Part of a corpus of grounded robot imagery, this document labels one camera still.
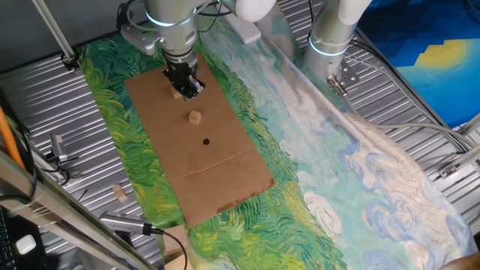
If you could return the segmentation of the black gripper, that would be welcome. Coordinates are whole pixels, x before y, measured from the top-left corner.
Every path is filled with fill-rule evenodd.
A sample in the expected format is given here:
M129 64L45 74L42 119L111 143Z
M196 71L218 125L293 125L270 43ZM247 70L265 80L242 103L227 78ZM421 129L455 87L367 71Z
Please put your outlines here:
M194 54L183 58L166 55L166 64L163 74L186 101L194 97L194 92L199 94L205 88L206 84L196 78L198 59Z

